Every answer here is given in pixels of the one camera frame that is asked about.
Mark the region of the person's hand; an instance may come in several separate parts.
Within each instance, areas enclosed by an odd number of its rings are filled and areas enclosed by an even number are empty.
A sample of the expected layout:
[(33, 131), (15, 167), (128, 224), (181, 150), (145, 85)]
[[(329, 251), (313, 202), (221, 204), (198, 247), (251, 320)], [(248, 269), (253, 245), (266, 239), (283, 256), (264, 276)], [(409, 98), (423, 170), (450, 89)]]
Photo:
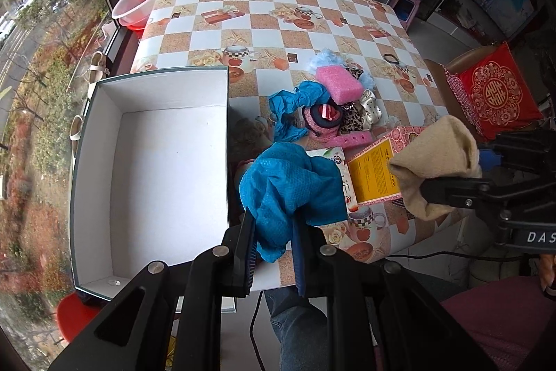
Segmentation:
[(547, 298), (555, 299), (555, 255), (541, 254), (539, 258), (538, 275), (543, 294)]

